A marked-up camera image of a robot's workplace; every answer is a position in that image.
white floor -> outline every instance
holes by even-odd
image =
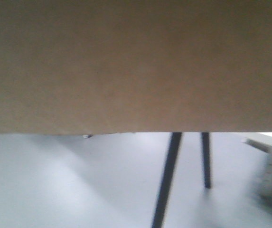
[[[213,189],[198,133],[185,133],[165,228],[272,228],[257,195],[266,154],[212,134]],[[0,135],[0,228],[149,228],[168,133]]]

tan surface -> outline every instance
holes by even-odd
[[[0,133],[272,131],[272,1],[24,2],[0,1]]]

chair leg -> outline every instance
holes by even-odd
[[[182,133],[172,133],[168,156],[165,162],[165,167],[163,171],[163,177],[161,181],[161,186],[159,190],[157,205],[155,209],[155,215],[152,223],[152,228],[161,228],[163,223],[163,218],[168,202],[170,186],[172,183],[172,178],[174,174],[175,164],[177,160],[178,150],[180,146]]]
[[[260,189],[260,194],[263,197],[272,196],[272,147],[268,149],[268,162],[263,175],[263,182]]]
[[[211,160],[210,160],[210,134],[208,132],[202,132],[201,138],[202,138],[204,186],[207,189],[210,189],[212,187]]]

gray floor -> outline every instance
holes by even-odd
[[[272,228],[257,188],[266,154],[212,134],[213,189],[185,133],[165,228]],[[168,133],[0,135],[0,228],[149,228]]]

black metal leg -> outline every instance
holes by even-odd
[[[159,190],[158,201],[155,209],[155,215],[152,223],[152,228],[161,228],[166,210],[166,205],[169,197],[169,190],[174,174],[177,154],[180,146],[182,133],[172,133],[168,156],[166,159],[161,186]]]
[[[210,189],[212,187],[211,160],[210,160],[210,135],[208,132],[202,132],[201,137],[202,137],[204,186]]]

